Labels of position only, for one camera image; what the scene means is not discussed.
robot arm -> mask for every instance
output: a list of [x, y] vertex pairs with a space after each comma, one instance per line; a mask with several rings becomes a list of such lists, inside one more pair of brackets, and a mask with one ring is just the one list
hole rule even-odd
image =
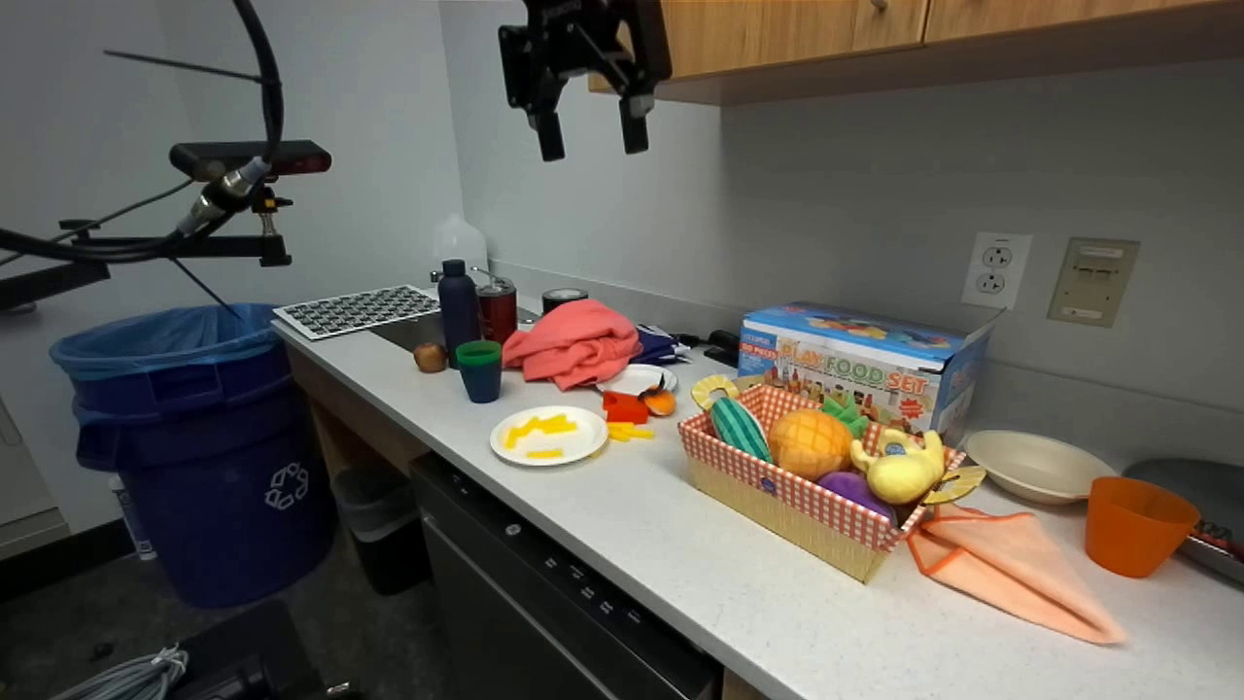
[[529, 29], [502, 29], [506, 96], [529, 113], [542, 158], [564, 158], [554, 101], [566, 79], [603, 75], [616, 95], [620, 149], [646, 152], [652, 88], [667, 79], [659, 0], [523, 0]]

purple object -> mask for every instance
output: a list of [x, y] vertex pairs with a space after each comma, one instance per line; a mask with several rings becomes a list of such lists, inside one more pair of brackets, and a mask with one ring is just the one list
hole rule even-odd
[[816, 487], [888, 519], [888, 506], [865, 489], [865, 480], [860, 472], [826, 472], [822, 480], [816, 480]]

blue trash can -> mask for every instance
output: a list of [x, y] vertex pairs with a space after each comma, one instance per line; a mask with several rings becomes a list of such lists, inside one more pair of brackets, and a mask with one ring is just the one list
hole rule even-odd
[[332, 539], [304, 392], [272, 307], [177, 307], [55, 341], [73, 380], [76, 463], [113, 472], [191, 605], [243, 605]]

orange cup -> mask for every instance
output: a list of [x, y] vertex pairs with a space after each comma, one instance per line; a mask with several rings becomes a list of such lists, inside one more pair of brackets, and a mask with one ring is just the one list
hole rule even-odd
[[1094, 480], [1087, 495], [1085, 551], [1115, 577], [1145, 578], [1175, 555], [1197, 521], [1199, 510], [1162, 487]]

pink towel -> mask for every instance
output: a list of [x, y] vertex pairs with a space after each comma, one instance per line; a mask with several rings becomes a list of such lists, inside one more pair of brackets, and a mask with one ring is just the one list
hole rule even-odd
[[1093, 647], [1123, 647], [1123, 629], [1078, 582], [1078, 572], [1030, 512], [940, 506], [904, 546], [918, 567], [944, 586]]
[[529, 380], [554, 380], [558, 388], [616, 376], [637, 353], [637, 332], [627, 314], [599, 301], [550, 307], [531, 332], [511, 332], [502, 360]]

